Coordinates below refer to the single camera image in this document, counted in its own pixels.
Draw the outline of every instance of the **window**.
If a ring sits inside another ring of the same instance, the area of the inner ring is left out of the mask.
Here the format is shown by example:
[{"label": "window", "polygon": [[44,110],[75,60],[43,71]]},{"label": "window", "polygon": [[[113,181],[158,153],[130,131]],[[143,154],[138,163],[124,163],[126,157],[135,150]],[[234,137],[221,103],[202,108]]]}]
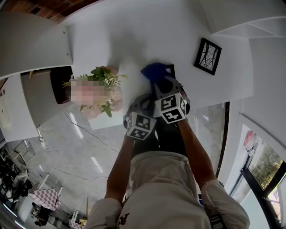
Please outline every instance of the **window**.
[{"label": "window", "polygon": [[245,203],[246,196],[253,192],[269,228],[281,228],[278,185],[286,174],[286,163],[251,130],[245,136],[243,148],[248,156],[230,195]]},{"label": "window", "polygon": [[240,204],[248,214],[250,229],[269,229],[265,214],[252,190],[248,192]]},{"label": "window", "polygon": [[283,160],[264,142],[261,143],[261,147],[261,152],[256,152],[258,158],[253,157],[249,170],[261,188],[265,190],[283,163]]}]

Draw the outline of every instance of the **red brick wall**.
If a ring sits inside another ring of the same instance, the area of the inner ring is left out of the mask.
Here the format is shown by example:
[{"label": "red brick wall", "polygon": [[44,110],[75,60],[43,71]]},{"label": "red brick wall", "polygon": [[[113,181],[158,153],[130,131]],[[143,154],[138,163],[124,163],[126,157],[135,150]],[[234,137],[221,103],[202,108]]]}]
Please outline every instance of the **red brick wall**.
[{"label": "red brick wall", "polygon": [[8,0],[3,11],[35,14],[60,23],[66,16],[98,0]]}]

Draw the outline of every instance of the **picture frame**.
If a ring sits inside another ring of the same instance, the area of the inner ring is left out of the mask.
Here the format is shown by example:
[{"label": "picture frame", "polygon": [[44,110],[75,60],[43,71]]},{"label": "picture frame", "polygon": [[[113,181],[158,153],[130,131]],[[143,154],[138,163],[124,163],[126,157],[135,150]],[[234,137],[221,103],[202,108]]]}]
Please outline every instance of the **picture frame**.
[{"label": "picture frame", "polygon": [[194,66],[214,76],[221,51],[221,47],[202,38]]}]

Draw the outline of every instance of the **potted plant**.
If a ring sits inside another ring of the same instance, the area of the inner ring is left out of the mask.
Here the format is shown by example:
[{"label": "potted plant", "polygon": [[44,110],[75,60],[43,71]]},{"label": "potted plant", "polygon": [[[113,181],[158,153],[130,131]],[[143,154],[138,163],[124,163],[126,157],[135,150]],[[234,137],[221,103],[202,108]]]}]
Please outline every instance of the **potted plant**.
[{"label": "potted plant", "polygon": [[63,86],[71,87],[71,101],[80,105],[80,111],[88,119],[96,118],[102,112],[112,117],[112,111],[123,108],[122,89],[119,77],[113,67],[96,67],[90,75],[84,74]]}]

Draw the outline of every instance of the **blue cloth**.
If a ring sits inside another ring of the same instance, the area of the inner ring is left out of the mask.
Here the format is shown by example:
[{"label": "blue cloth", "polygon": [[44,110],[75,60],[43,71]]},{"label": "blue cloth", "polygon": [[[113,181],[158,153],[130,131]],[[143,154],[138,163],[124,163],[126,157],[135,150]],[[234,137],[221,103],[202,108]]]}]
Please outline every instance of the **blue cloth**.
[{"label": "blue cloth", "polygon": [[152,82],[160,82],[164,79],[164,76],[172,76],[167,72],[167,65],[161,63],[153,63],[147,65],[141,70],[141,73]]}]

